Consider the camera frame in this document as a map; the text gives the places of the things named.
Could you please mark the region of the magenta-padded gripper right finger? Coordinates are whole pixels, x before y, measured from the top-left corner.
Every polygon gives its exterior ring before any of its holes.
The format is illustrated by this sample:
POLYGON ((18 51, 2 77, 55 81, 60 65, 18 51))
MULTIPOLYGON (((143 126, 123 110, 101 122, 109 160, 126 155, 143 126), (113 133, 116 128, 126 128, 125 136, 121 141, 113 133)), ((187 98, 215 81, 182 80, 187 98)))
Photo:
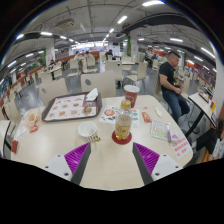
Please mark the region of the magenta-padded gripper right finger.
POLYGON ((133 143, 132 152, 145 185, 182 169, 169 155, 159 155, 141 144, 133 143))

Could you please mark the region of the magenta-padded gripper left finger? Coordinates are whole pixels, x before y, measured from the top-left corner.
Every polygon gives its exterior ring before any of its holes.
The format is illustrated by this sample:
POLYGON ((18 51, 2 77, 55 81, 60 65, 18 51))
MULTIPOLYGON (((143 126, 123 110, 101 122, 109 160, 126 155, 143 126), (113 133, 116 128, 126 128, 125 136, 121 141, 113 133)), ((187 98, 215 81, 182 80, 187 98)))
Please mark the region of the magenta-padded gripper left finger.
POLYGON ((90 154, 91 144, 86 143, 65 155, 57 154, 43 167, 43 169, 79 185, 90 154))

